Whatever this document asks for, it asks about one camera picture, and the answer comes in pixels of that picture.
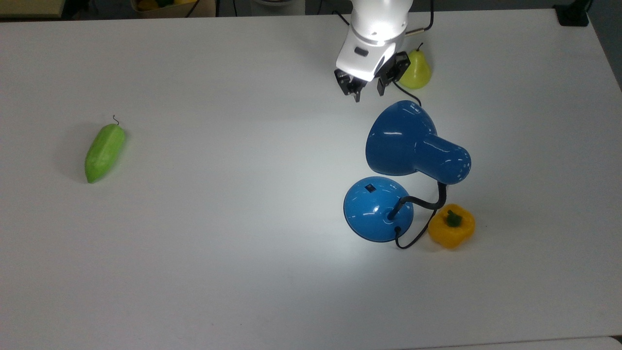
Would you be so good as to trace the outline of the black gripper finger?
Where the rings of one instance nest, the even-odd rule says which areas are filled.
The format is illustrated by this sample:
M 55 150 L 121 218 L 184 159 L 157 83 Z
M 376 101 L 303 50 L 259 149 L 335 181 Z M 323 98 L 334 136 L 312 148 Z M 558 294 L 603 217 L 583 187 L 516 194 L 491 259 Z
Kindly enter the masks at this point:
M 360 101 L 361 91 L 367 85 L 367 81 L 353 77 L 340 69 L 335 69 L 334 75 L 342 93 L 346 96 L 353 96 L 355 102 L 358 103 Z
M 378 73 L 376 73 L 376 77 L 378 78 L 376 89 L 379 96 L 382 97 L 384 95 L 386 87 L 389 86 L 389 84 L 397 82 L 402 78 L 410 64 L 408 53 L 402 51 L 396 53 L 382 65 Z

